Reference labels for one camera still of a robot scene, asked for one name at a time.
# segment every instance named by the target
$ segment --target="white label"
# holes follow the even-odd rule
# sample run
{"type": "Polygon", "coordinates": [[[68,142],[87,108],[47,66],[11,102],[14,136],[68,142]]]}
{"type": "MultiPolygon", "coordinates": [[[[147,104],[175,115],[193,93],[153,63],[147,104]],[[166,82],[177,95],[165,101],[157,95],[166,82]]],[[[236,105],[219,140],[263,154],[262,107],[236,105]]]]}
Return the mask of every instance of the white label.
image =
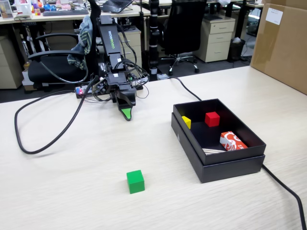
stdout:
{"type": "Polygon", "coordinates": [[[280,21],[282,20],[282,17],[283,17],[282,11],[278,11],[278,10],[269,8],[268,14],[265,20],[268,22],[274,23],[276,25],[279,25],[280,21]]]}

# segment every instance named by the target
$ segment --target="green cube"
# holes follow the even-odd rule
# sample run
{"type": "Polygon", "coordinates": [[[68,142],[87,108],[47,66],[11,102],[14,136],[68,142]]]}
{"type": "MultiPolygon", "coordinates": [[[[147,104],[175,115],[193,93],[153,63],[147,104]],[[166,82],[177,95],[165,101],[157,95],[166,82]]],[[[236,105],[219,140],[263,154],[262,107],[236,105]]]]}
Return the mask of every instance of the green cube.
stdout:
{"type": "Polygon", "coordinates": [[[128,172],[127,181],[130,194],[145,190],[144,178],[140,170],[128,172]]]}

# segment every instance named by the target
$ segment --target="cloth on chair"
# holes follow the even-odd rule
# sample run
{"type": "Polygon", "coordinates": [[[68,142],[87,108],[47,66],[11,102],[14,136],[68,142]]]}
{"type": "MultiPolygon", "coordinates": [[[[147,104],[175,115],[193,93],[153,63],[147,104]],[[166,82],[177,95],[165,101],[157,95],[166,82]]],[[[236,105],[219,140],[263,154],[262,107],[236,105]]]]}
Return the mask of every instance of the cloth on chair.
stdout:
{"type": "MultiPolygon", "coordinates": [[[[80,24],[80,33],[78,35],[78,44],[72,48],[74,51],[82,51],[84,55],[87,55],[91,51],[92,37],[93,37],[93,25],[91,18],[87,15],[83,18],[83,22],[80,24]]],[[[84,69],[84,63],[77,57],[69,54],[67,57],[70,65],[75,65],[80,69],[84,69]]]]}

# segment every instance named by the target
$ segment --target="black box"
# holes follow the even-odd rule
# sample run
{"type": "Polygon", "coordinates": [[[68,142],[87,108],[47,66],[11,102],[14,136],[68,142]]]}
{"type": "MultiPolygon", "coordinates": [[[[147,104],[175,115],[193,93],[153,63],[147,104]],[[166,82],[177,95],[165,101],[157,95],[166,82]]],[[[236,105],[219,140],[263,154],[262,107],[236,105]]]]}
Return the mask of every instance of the black box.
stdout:
{"type": "Polygon", "coordinates": [[[262,167],[266,144],[218,99],[175,104],[172,128],[202,183],[256,173],[262,167]],[[219,126],[206,125],[209,112],[220,116],[219,126]],[[182,116],[191,119],[191,129],[182,116]],[[234,132],[248,148],[206,155],[203,148],[225,150],[220,135],[227,131],[234,132]]]}

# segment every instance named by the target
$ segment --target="trash bin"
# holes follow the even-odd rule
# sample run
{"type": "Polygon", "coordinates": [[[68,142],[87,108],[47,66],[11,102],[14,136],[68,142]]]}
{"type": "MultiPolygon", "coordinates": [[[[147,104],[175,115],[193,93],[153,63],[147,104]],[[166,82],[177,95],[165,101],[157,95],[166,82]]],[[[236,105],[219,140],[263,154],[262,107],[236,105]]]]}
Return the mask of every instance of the trash bin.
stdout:
{"type": "Polygon", "coordinates": [[[242,39],[240,43],[233,43],[233,39],[231,39],[227,61],[229,62],[239,61],[241,58],[241,53],[244,44],[245,41],[242,39]]]}

